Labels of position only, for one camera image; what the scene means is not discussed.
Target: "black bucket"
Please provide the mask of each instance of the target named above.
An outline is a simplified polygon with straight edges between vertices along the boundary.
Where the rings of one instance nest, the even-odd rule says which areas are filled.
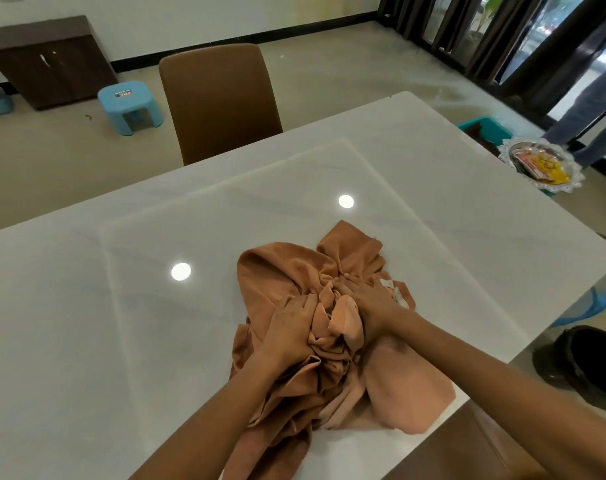
[[[581,325],[536,350],[534,366],[546,382],[575,389],[587,403],[606,411],[606,331]]]

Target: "jeans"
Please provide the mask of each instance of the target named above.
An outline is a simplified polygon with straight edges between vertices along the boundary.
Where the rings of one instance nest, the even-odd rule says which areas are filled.
[[[606,112],[606,71],[576,98],[563,118],[543,138],[550,143],[568,144],[596,118]],[[577,163],[586,168],[606,155],[606,128],[587,147],[574,153]]]

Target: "person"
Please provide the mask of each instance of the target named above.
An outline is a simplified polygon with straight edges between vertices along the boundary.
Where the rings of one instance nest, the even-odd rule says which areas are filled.
[[[391,299],[380,283],[336,283],[354,298],[367,347],[394,334],[455,382],[534,459],[561,480],[606,479],[606,420],[570,397],[459,340]],[[131,480],[216,480],[273,382],[307,358],[315,295],[283,300],[263,345]]]
[[[568,144],[600,115],[606,112],[606,71],[587,86],[570,109],[550,128],[543,138],[550,143]],[[606,128],[585,148],[574,152],[574,158],[587,168],[606,156]]]

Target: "cabinet door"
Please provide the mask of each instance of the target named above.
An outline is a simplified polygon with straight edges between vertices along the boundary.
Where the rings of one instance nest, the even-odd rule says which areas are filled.
[[[94,98],[99,90],[117,82],[111,64],[92,37],[50,42],[45,51],[76,100]]]
[[[0,71],[34,109],[71,101],[72,94],[58,78],[42,46],[0,50]]]

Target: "tabletop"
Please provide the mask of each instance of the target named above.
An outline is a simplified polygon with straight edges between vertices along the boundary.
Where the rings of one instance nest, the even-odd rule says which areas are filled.
[[[0,231],[0,480],[127,478],[227,381],[240,254],[340,219],[505,362],[606,274],[605,241],[414,95],[337,114]],[[317,432],[298,477],[378,479],[466,399],[424,435]]]

